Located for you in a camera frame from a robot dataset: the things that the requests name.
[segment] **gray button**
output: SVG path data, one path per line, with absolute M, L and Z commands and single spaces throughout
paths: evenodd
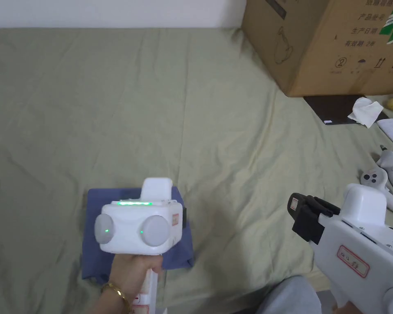
M 165 243 L 169 238 L 169 234 L 169 224 L 162 216 L 150 216 L 142 225 L 141 238 L 145 244 L 151 247 L 158 247 Z
M 112 240 L 114 234 L 113 220 L 110 215 L 101 213 L 95 221 L 95 238 L 97 243 L 106 244 Z

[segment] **human hand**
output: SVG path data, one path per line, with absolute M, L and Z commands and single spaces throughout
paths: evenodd
M 129 303 L 132 304 L 140 293 L 148 269 L 153 269 L 155 273 L 160 274 L 162 261 L 161 255 L 116 254 L 112 262 L 109 282 L 119 286 Z
M 340 308 L 337 308 L 337 306 L 335 305 L 332 310 L 333 310 L 333 314 L 363 314 L 351 302 L 346 303 L 344 307 L 340 307 Z

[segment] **gray pants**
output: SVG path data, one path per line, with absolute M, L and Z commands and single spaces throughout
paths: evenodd
M 321 314 L 320 300 L 302 276 L 285 279 L 262 302 L 256 314 Z

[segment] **black clamp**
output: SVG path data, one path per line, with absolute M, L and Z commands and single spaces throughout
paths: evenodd
M 319 224 L 319 215 L 332 217 L 339 215 L 341 209 L 325 200 L 305 196 L 300 193 L 293 193 L 289 197 L 287 204 L 288 213 L 294 219 L 292 230 L 296 232 L 305 241 L 313 241 L 319 244 L 324 227 Z

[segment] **blue cloth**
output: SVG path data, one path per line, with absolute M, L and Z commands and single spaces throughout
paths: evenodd
M 95 239 L 95 220 L 102 207 L 113 200 L 138 199 L 141 188 L 124 189 L 90 189 L 86 209 L 86 225 L 83 237 L 83 256 L 81 259 L 83 279 L 96 278 L 99 284 L 108 282 L 114 254 L 104 252 Z M 183 199 L 177 187 L 172 188 L 172 199 L 183 206 Z M 194 249 L 189 222 L 182 230 L 182 239 L 163 254 L 163 268 L 176 269 L 194 265 Z

